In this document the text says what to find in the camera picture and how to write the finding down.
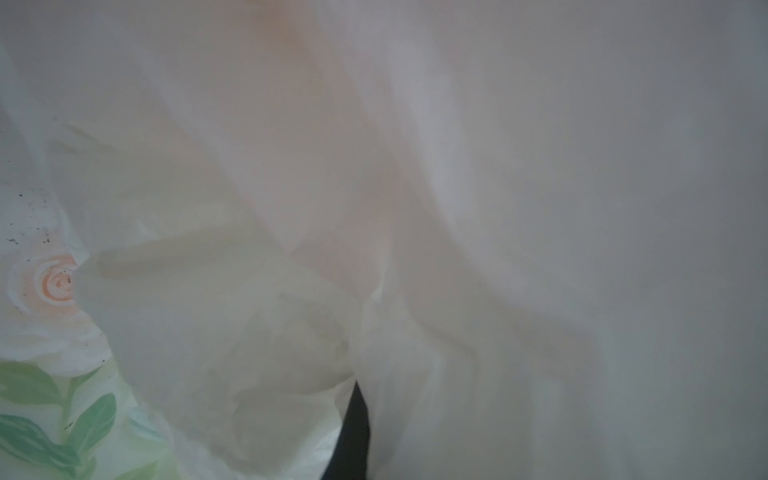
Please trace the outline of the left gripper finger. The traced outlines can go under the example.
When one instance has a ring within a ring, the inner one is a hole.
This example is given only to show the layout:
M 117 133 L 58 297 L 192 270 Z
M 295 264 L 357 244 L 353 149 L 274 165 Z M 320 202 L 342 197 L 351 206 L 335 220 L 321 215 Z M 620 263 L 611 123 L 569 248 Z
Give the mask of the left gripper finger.
M 366 480 L 370 447 L 368 409 L 358 384 L 322 480 Z

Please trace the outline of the white plastic bag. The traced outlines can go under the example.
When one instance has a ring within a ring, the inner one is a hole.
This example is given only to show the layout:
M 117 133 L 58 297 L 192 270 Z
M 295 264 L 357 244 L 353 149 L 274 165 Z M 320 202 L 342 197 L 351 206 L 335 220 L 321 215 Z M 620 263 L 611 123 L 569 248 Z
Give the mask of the white plastic bag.
M 191 478 L 767 475 L 763 1 L 5 1 L 1 103 Z

